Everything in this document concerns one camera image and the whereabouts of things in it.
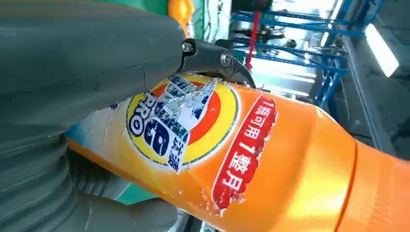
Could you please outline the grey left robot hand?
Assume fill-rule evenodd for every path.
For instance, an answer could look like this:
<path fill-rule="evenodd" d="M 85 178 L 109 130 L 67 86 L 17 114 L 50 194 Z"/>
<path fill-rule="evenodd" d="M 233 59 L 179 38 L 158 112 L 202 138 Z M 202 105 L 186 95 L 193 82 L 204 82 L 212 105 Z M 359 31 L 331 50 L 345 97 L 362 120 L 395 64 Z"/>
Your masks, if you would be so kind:
<path fill-rule="evenodd" d="M 1 1 L 1 231 L 172 228 L 178 211 L 163 199 L 113 200 L 127 181 L 69 148 L 65 132 L 188 71 L 254 85 L 227 49 L 186 39 L 168 16 L 107 2 Z"/>

